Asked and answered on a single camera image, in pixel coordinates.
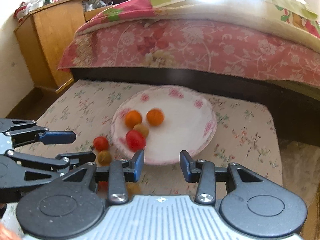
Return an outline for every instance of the bed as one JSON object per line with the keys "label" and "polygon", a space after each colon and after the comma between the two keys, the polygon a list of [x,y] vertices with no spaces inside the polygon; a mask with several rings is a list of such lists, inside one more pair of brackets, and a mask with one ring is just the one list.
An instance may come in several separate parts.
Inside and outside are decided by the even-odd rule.
{"label": "bed", "polygon": [[59,69],[261,103],[279,136],[320,145],[317,17],[293,0],[130,0],[83,25]]}

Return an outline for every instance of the pink floral plate rim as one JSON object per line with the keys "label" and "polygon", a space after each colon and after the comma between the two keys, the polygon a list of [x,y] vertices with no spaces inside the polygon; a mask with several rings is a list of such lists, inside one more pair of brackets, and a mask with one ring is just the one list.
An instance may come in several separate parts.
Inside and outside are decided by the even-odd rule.
{"label": "pink floral plate rim", "polygon": [[[212,140],[216,130],[217,130],[217,118],[216,118],[216,114],[215,114],[215,111],[213,110],[213,106],[212,104],[199,92],[195,91],[195,90],[192,90],[190,88],[186,88],[186,87],[181,87],[181,86],[174,86],[174,85],[164,85],[164,86],[156,86],[156,87],[151,87],[149,89],[146,89],[146,90],[143,90],[143,91],[140,91],[136,94],[134,94],[133,96],[131,96],[130,98],[128,98],[126,101],[124,101],[119,107],[118,109],[116,110],[115,114],[113,115],[113,118],[112,118],[112,122],[111,122],[111,137],[112,137],[112,141],[114,143],[114,145],[116,146],[116,148],[118,150],[121,151],[121,153],[123,155],[125,155],[126,157],[128,158],[132,158],[134,153],[129,151],[128,149],[126,149],[124,147],[124,145],[122,143],[119,142],[118,138],[116,138],[116,140],[114,140],[114,134],[115,134],[115,123],[116,123],[116,119],[121,115],[121,110],[123,108],[123,106],[125,106],[129,101],[131,101],[132,99],[136,98],[136,97],[141,97],[143,94],[147,94],[149,92],[152,92],[154,90],[162,90],[162,89],[166,89],[166,90],[173,90],[173,89],[176,89],[178,91],[183,91],[183,92],[186,92],[186,93],[189,93],[193,96],[197,96],[199,98],[201,98],[202,102],[204,104],[207,105],[207,107],[210,109],[211,113],[212,113],[212,119],[210,120],[210,122],[213,124],[212,125],[212,130],[207,138],[207,140],[197,149],[197,150],[192,150],[189,152],[190,156],[191,157],[194,157],[196,156],[197,154],[199,154],[209,143],[210,141]],[[149,158],[146,158],[144,157],[144,162],[145,164],[148,164],[148,165],[159,165],[159,166],[163,166],[163,165],[170,165],[170,164],[176,164],[179,162],[179,159],[177,160],[171,160],[171,161],[168,161],[168,162],[155,162],[153,161],[152,159],[149,159]]]}

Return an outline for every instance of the wooden cabinet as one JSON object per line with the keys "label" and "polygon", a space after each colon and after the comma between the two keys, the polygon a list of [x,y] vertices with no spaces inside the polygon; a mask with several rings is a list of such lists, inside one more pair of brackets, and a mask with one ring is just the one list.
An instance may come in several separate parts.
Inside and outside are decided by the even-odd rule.
{"label": "wooden cabinet", "polygon": [[[72,81],[57,70],[76,30],[105,8],[83,12],[82,1],[62,0],[31,11],[15,30],[21,53],[35,87],[59,93]],[[112,0],[118,4],[127,0]]]}

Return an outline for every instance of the floor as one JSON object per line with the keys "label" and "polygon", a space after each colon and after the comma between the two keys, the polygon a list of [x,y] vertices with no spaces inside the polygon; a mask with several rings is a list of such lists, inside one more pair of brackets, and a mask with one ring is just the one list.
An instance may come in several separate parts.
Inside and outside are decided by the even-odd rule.
{"label": "floor", "polygon": [[[15,118],[37,120],[60,95],[45,94],[37,104]],[[302,197],[308,206],[308,218],[302,236],[305,240],[320,239],[320,147],[281,138],[278,141],[283,185]]]}

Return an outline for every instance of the pink flower on plate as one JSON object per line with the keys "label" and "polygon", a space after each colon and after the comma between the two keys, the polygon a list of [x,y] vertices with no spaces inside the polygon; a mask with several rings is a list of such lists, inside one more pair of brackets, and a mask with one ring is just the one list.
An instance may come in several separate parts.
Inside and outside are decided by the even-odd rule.
{"label": "pink flower on plate", "polygon": [[212,128],[213,128],[213,121],[207,122],[207,124],[205,125],[205,128],[204,128],[203,137],[206,137],[207,134],[209,133],[209,131],[210,131]]}
{"label": "pink flower on plate", "polygon": [[195,106],[196,108],[199,108],[199,109],[200,109],[200,108],[203,106],[202,100],[197,99],[197,100],[195,101],[194,106]]}
{"label": "pink flower on plate", "polygon": [[127,143],[127,141],[123,137],[119,138],[119,142],[121,142],[123,145],[126,145],[126,143]]}
{"label": "pink flower on plate", "polygon": [[177,90],[175,88],[171,88],[169,90],[169,96],[172,97],[172,98],[180,98],[180,99],[184,98],[183,94],[179,90]]}
{"label": "pink flower on plate", "polygon": [[121,109],[119,113],[120,118],[123,119],[130,110],[131,110],[130,108]]}
{"label": "pink flower on plate", "polygon": [[149,101],[149,96],[148,96],[148,94],[142,94],[140,100],[141,100],[141,102],[143,102],[143,103]]}

